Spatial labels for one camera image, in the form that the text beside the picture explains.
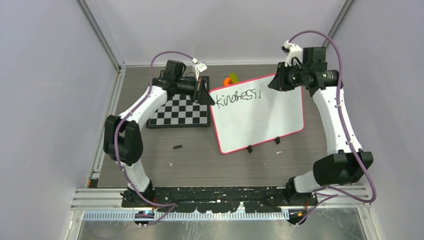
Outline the green block toy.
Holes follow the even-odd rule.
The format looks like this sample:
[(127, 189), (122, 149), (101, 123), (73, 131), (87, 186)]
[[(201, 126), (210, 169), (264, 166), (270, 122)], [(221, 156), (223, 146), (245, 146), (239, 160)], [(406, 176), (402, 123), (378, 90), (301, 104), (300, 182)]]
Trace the green block toy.
[(229, 82), (231, 84), (237, 84), (237, 83), (240, 82), (239, 81), (239, 78), (237, 77), (237, 75), (234, 72), (230, 73), (229, 76), (228, 76), (228, 78), (230, 79)]

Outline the black white chessboard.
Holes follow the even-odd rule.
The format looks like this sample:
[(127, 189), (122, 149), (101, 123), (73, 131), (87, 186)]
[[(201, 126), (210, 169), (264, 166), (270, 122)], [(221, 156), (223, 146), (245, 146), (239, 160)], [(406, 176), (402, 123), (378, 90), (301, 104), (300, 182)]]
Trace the black white chessboard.
[(187, 95), (176, 94), (147, 120), (146, 128), (209, 127), (210, 107), (198, 104)]

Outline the pink framed whiteboard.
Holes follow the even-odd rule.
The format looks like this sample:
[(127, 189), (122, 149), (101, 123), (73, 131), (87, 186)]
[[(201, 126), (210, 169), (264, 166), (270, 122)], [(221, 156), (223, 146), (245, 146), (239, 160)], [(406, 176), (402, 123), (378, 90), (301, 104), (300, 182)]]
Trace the pink framed whiteboard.
[(273, 78), (268, 74), (209, 92), (215, 101), (210, 112), (222, 154), (304, 129), (302, 88), (277, 91), (261, 86)]

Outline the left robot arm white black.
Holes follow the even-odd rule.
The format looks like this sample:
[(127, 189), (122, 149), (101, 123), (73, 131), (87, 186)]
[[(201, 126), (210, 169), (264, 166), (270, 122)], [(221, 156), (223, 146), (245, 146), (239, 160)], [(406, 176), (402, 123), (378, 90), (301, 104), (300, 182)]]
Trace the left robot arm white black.
[(109, 115), (104, 123), (103, 151), (114, 160), (127, 181), (123, 196), (141, 207), (153, 204), (152, 181), (146, 175), (141, 156), (143, 140), (141, 128), (151, 115), (175, 95), (185, 95), (201, 105), (214, 105), (205, 79), (200, 73), (208, 67), (205, 62), (192, 60), (194, 76), (183, 78), (187, 66), (168, 60), (158, 78), (151, 78), (146, 92), (120, 115)]

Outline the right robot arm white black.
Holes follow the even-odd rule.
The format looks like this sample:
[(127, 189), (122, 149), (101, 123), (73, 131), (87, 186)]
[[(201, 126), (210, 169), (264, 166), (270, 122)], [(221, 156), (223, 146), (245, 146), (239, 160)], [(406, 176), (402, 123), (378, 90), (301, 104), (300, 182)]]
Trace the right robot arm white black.
[(374, 157), (354, 134), (344, 106), (341, 73), (328, 69), (326, 48), (285, 43), (282, 50), (286, 60), (278, 63), (268, 88), (288, 92), (305, 87), (318, 108), (327, 146), (327, 156), (317, 160), (311, 171), (291, 177), (286, 184), (287, 202), (299, 205), (316, 190), (357, 183)]

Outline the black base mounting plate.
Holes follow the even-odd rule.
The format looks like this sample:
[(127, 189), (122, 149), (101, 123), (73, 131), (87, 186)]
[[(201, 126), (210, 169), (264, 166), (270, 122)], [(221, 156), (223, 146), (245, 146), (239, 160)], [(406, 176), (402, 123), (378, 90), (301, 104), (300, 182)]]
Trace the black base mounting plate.
[(310, 193), (293, 193), (283, 186), (155, 187), (146, 198), (153, 209), (166, 213), (175, 204), (176, 213), (234, 213), (244, 207), (246, 213), (276, 213), (280, 207), (315, 206)]

